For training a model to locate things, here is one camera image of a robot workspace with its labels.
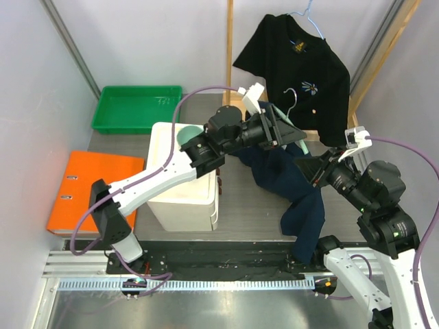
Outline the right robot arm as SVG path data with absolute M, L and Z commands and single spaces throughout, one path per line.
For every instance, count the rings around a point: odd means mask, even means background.
M 359 172 L 340 149 L 299 158 L 296 165 L 314 187 L 333 187 L 361 215 L 359 231 L 384 275 L 383 293 L 353 262 L 333 235 L 321 238 L 310 253 L 313 268 L 328 269 L 365 312 L 369 328 L 437 328 L 420 266 L 420 237 L 414 220 L 399 206 L 406 186 L 399 169 L 377 160 Z

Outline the light blue wire hanger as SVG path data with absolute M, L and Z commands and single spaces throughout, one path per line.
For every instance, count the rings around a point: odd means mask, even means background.
M 306 20 L 307 20 L 309 23 L 311 23 L 311 24 L 313 25 L 313 27 L 314 27 L 314 29 L 317 31 L 317 33 L 318 33 L 320 39 L 324 40 L 325 37 L 324 37 L 323 33 L 321 32 L 320 28 L 318 27 L 318 25 L 316 24 L 316 22 L 315 22 L 315 21 L 312 19 L 312 17 L 311 17 L 311 7 L 312 7 L 312 3 L 313 3 L 313 0 L 308 0 L 308 2 L 307 2 L 307 7 L 306 7 L 302 12 L 299 12 L 299 11 L 293 11 L 293 12 L 288 12 L 287 14 L 288 14 L 289 16 L 294 16 L 294 15 L 296 15 L 296 16 L 305 17 Z

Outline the black t shirt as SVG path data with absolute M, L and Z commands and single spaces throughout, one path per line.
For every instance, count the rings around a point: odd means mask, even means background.
M 233 62 L 235 68 L 265 80 L 269 102 L 284 113 L 294 96 L 298 103 L 290 112 L 292 123 L 302 130 L 318 132 L 327 147 L 345 144 L 350 96 L 348 69 L 326 40 L 308 34 L 288 14 L 267 14 Z

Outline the green hanger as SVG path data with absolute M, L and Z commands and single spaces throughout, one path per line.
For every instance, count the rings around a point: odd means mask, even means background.
M 290 120 L 289 118 L 289 114 L 290 112 L 296 107 L 297 103 L 298 103 L 298 95 L 297 92 L 294 88 L 287 88 L 283 91 L 283 94 L 286 95 L 288 92 L 291 92 L 294 96 L 294 102 L 293 105 L 290 106 L 287 110 L 286 113 L 284 113 L 281 109 L 279 109 L 277 106 L 274 106 L 274 111 L 276 113 L 276 115 L 284 122 L 287 124 L 288 127 L 292 128 L 292 134 L 294 134 L 295 136 L 295 142 L 298 143 L 299 147 L 302 149 L 302 152 L 304 153 L 304 155 L 309 154 L 309 150 L 307 148 L 307 145 L 305 143 L 305 137 L 306 134 L 304 132 L 301 132 Z

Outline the navy blue t shirt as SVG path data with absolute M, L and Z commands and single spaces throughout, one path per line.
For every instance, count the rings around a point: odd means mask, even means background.
M 292 256 L 310 264 L 325 222 L 324 203 L 320 189 L 312 187 L 294 163 L 310 155 L 296 143 L 267 151 L 246 147 L 231 155 L 250 167 L 257 186 L 290 203 L 281 216 L 281 232 L 296 237 Z

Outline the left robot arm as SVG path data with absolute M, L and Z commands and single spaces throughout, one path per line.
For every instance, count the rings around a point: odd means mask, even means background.
M 171 150 L 161 166 L 112 184 L 94 182 L 90 214 L 102 241 L 113 248 L 130 273 L 139 273 L 146 257 L 126 215 L 175 186 L 215 171 L 225 163 L 227 154 L 252 146 L 270 150 L 306 136 L 273 105 L 256 111 L 247 121 L 242 120 L 239 108 L 222 106 L 203 127 L 188 125 L 173 131 L 171 144 L 179 149 Z

